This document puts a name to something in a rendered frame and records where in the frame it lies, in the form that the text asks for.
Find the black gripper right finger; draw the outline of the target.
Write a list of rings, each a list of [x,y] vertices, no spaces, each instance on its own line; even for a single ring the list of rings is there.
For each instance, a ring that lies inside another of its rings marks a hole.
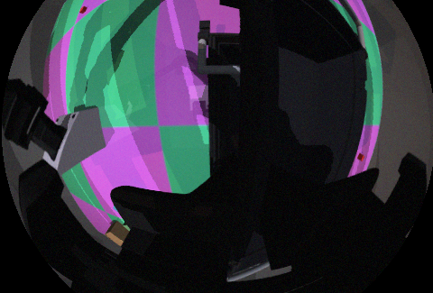
[[[379,170],[314,184],[282,168],[270,167],[259,225],[271,270],[289,267],[290,258],[311,239],[337,207],[373,189]]]

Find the tan cube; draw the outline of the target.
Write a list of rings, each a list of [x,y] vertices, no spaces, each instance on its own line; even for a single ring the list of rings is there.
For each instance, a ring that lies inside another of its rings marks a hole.
[[[119,224],[118,221],[115,221],[115,223],[111,224],[111,227],[107,229],[107,232],[105,232],[105,236],[113,240],[113,242],[115,242],[116,245],[122,246],[123,241],[125,240],[126,236],[129,234],[129,232],[130,231],[127,231],[126,228],[123,228],[122,224]]]

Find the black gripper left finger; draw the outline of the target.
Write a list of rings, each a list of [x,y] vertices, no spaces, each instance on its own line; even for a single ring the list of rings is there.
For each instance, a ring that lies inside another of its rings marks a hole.
[[[237,213],[238,159],[231,153],[216,173],[190,193],[119,186],[113,206],[129,228],[170,238],[216,243],[219,269],[230,261]]]

